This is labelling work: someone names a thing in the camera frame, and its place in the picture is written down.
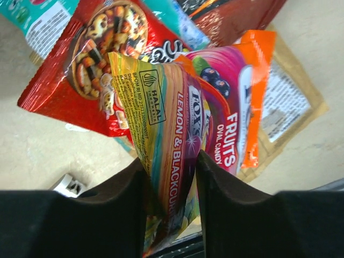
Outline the teal white snack packet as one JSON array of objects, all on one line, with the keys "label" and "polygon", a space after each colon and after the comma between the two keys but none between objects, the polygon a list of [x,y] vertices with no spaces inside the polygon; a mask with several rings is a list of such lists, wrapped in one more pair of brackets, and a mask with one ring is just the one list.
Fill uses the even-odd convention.
[{"label": "teal white snack packet", "polygon": [[[142,2],[192,50],[205,48],[210,43],[177,1]],[[22,30],[28,45],[45,59],[79,4],[90,5],[91,2],[1,1],[1,14]]]}]

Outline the tan snack bag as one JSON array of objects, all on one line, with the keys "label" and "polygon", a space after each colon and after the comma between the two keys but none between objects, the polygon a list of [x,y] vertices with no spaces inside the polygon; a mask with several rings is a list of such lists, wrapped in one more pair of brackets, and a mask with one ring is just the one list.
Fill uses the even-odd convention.
[{"label": "tan snack bag", "polygon": [[237,177],[246,183],[257,178],[295,135],[326,111],[322,94],[277,35],[258,133],[259,162],[241,169]]}]

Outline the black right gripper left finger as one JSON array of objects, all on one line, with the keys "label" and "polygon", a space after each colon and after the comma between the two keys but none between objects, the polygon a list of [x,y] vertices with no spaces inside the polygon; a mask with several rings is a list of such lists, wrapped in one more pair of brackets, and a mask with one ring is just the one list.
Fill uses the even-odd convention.
[{"label": "black right gripper left finger", "polygon": [[77,198],[1,192],[1,257],[142,257],[147,175],[139,160]]}]

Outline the red white snack packet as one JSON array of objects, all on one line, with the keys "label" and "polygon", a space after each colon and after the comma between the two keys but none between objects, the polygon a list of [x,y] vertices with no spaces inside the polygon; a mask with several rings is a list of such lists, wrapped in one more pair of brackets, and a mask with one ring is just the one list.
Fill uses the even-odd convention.
[{"label": "red white snack packet", "polygon": [[211,46],[234,43],[248,30],[264,30],[286,0],[178,1],[211,40]]}]

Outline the orange pink fruits candy packet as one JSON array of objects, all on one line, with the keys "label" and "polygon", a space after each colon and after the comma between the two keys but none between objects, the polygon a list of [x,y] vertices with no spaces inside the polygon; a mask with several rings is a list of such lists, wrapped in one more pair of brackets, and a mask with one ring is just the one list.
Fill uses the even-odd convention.
[{"label": "orange pink fruits candy packet", "polygon": [[276,32],[249,30],[231,46],[184,52],[209,105],[205,152],[236,175],[257,165],[257,134]]}]

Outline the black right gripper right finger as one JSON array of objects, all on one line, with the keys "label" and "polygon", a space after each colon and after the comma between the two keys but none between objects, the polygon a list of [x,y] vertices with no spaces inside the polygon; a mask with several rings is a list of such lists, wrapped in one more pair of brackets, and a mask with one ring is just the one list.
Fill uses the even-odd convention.
[{"label": "black right gripper right finger", "polygon": [[205,152],[196,179],[206,257],[343,257],[343,192],[269,195]]}]

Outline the colourful fruit candy packet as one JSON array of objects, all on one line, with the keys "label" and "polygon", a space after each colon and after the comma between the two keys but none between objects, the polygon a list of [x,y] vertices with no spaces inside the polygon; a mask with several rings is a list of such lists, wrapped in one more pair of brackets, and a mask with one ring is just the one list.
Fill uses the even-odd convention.
[{"label": "colourful fruit candy packet", "polygon": [[113,86],[153,189],[144,256],[172,243],[199,215],[195,166],[210,109],[190,59],[152,64],[109,54]]}]

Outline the red orange candy packet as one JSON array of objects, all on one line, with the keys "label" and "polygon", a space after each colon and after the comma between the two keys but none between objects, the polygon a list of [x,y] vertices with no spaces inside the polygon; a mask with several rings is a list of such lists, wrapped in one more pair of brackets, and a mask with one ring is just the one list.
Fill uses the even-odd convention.
[{"label": "red orange candy packet", "polygon": [[109,53],[166,63],[190,47],[142,1],[80,1],[52,51],[18,100],[18,106],[109,137],[131,140],[111,80]]}]

